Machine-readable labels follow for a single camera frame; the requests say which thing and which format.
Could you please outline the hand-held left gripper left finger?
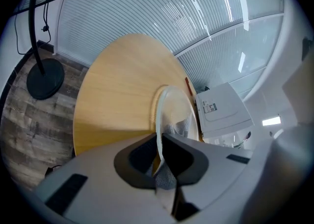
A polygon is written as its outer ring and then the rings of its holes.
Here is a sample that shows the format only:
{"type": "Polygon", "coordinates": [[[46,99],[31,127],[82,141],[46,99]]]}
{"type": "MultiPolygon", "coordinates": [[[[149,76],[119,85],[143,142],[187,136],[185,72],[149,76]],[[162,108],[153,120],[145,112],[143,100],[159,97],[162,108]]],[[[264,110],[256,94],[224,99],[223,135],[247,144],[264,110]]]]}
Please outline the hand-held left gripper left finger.
{"type": "Polygon", "coordinates": [[[145,134],[83,152],[40,183],[36,209],[51,224],[173,224],[146,173],[156,151],[145,134]]]}

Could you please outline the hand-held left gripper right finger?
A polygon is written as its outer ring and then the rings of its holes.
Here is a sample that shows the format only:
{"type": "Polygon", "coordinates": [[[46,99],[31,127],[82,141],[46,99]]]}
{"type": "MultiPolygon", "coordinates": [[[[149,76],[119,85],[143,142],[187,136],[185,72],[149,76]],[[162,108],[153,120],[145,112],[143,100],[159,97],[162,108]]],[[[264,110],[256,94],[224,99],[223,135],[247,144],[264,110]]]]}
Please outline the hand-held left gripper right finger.
{"type": "Polygon", "coordinates": [[[163,134],[162,155],[177,180],[172,215],[183,221],[229,190],[253,153],[163,134]]]}

